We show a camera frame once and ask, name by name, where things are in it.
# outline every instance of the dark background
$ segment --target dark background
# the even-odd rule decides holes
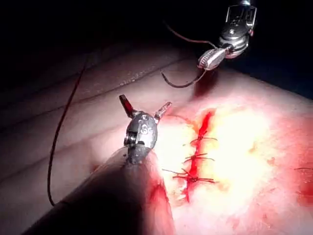
[[[310,9],[305,2],[258,0],[249,49],[226,65],[312,99]],[[162,24],[195,40],[216,43],[227,0],[10,1],[1,6],[1,90],[31,82],[67,57],[128,38],[171,41],[199,55],[207,45],[175,37]]]

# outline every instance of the sutured incision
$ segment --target sutured incision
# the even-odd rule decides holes
[[[210,124],[210,120],[213,117],[214,113],[212,111],[208,112],[203,121],[202,121],[202,125],[199,129],[198,132],[198,138],[195,140],[192,140],[190,142],[190,144],[192,146],[194,146],[196,148],[195,154],[187,157],[185,162],[191,161],[191,167],[189,169],[189,171],[182,169],[184,171],[184,173],[178,173],[178,172],[174,172],[171,170],[166,170],[165,171],[169,171],[172,172],[174,174],[176,174],[175,176],[173,176],[174,178],[181,178],[181,179],[185,179],[186,180],[186,188],[183,190],[183,194],[186,197],[186,201],[189,203],[189,190],[192,186],[193,183],[195,183],[196,181],[204,181],[204,182],[209,182],[209,183],[217,183],[216,181],[214,181],[214,179],[209,179],[209,178],[199,178],[198,177],[198,173],[199,173],[199,168],[198,168],[198,160],[212,160],[214,161],[214,159],[212,158],[206,158],[206,157],[202,157],[204,155],[207,155],[206,153],[200,153],[200,148],[201,148],[201,141],[202,140],[214,140],[217,141],[217,139],[215,138],[205,138],[205,134],[208,132],[208,127]]]

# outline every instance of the red suture thread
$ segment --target red suture thread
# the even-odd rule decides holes
[[[192,155],[190,157],[186,158],[186,161],[184,161],[184,163],[188,162],[188,161],[192,161],[194,159],[205,159],[205,160],[212,160],[215,161],[213,158],[205,158],[205,157],[200,157],[200,156],[204,156],[207,155],[206,153],[202,153],[202,154],[198,154],[198,155]]]

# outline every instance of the skin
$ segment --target skin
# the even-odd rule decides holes
[[[174,233],[310,234],[312,185],[305,182],[312,180],[312,173],[294,169],[313,167],[311,101],[222,67],[194,86],[171,88],[162,80],[160,68],[173,82],[190,81],[198,72],[195,58],[168,45],[141,47],[144,53],[134,49],[86,72],[92,79],[83,79],[59,136],[52,174],[54,200],[68,195],[122,147],[130,120],[118,96],[125,94],[135,109],[151,114],[166,101],[173,103],[159,124],[154,152],[159,168],[176,172],[190,167],[182,164],[194,152],[189,142],[197,137],[208,110],[215,112],[209,135],[218,139],[218,145],[204,141],[201,151],[216,161],[199,163],[199,176],[221,183],[196,182],[186,203],[179,190],[184,180],[162,173]],[[62,113],[51,101],[65,103],[61,97],[68,94],[67,84],[69,80],[2,108],[7,124],[0,136],[0,155],[7,158],[0,162],[1,233],[20,233],[50,209],[46,164]],[[147,217],[153,213],[147,210]]]

